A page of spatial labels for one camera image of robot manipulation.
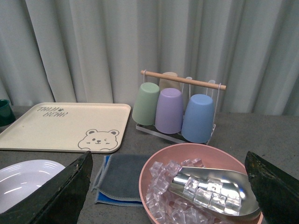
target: bear illustration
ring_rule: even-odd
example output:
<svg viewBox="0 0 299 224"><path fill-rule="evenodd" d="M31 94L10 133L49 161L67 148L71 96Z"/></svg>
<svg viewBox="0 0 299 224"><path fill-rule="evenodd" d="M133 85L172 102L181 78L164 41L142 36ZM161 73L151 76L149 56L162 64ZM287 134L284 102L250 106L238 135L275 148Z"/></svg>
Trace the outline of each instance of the bear illustration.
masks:
<svg viewBox="0 0 299 224"><path fill-rule="evenodd" d="M118 145L116 136L119 133L117 130L109 132L98 132L96 129L88 130L86 136L78 143L78 147L93 151L112 150Z"/></svg>

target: gray curtain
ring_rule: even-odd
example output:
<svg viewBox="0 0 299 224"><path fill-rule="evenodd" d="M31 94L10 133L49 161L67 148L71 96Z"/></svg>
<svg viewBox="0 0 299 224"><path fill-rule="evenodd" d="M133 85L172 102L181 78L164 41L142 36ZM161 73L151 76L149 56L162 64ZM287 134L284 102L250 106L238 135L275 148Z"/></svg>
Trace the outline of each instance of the gray curtain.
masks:
<svg viewBox="0 0 299 224"><path fill-rule="evenodd" d="M222 112L299 115L298 0L3 0L0 17L12 105L133 106L146 69L226 85Z"/></svg>

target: wooden rod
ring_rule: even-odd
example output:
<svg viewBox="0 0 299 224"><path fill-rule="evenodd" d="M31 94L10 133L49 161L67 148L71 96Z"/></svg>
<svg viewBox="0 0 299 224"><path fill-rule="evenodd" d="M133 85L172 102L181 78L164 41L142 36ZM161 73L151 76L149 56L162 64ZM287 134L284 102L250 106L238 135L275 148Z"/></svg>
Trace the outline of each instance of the wooden rod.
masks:
<svg viewBox="0 0 299 224"><path fill-rule="evenodd" d="M171 81L175 81L175 82L179 82L179 83L197 85L197 86L202 86L202 87L216 89L216 90L219 89L219 84L213 84L213 83L207 83L207 82L202 82L202 81L197 81L197 80L192 80L192 79L169 76L169 75L165 75L165 74L155 73L152 71L145 71L145 74L144 74L144 70L142 70L140 73L142 75L167 79L167 80L171 80ZM226 85L221 85L220 90L226 90Z"/></svg>

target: cup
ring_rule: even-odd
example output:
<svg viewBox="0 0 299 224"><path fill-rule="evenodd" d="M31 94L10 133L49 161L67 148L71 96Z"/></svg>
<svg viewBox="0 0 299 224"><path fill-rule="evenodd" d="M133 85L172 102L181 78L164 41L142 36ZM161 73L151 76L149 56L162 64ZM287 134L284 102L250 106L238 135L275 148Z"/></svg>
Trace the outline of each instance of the cup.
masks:
<svg viewBox="0 0 299 224"><path fill-rule="evenodd" d="M196 94L190 98L182 125L182 136L194 143L205 143L212 135L214 103L210 96Z"/></svg>
<svg viewBox="0 0 299 224"><path fill-rule="evenodd" d="M15 121L14 113L9 105L9 100L0 99L0 126L6 126Z"/></svg>
<svg viewBox="0 0 299 224"><path fill-rule="evenodd" d="M132 118L140 125L155 124L160 88L154 83L143 83L138 91L133 107Z"/></svg>
<svg viewBox="0 0 299 224"><path fill-rule="evenodd" d="M178 77L177 73L170 72L170 71L163 73L163 75ZM171 81L171 80L167 80L167 79L163 79L163 78L161 78L159 81L159 87L160 87L160 91L162 91L163 89L166 89L166 88L175 88L178 90L181 89L179 82L175 82L175 81Z"/></svg>
<svg viewBox="0 0 299 224"><path fill-rule="evenodd" d="M157 104L156 129L165 134L174 134L181 131L182 123L183 97L181 91L175 88L163 89Z"/></svg>

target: gray countertop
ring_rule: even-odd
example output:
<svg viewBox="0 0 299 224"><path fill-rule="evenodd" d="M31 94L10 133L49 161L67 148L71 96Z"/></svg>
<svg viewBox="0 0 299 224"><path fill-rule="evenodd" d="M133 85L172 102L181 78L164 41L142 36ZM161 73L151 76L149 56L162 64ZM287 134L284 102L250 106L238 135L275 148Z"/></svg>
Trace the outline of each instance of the gray countertop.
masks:
<svg viewBox="0 0 299 224"><path fill-rule="evenodd" d="M30 107L13 106L16 118ZM299 117L266 116L248 113L219 113L210 146L221 149L244 164L246 153L253 151L267 161L299 179ZM129 117L120 154L149 154L174 144L136 130ZM68 166L81 153L0 150L0 169L27 160L47 159ZM93 182L105 154L93 154ZM88 192L78 224L150 224L144 208L95 204L96 192Z"/></svg>

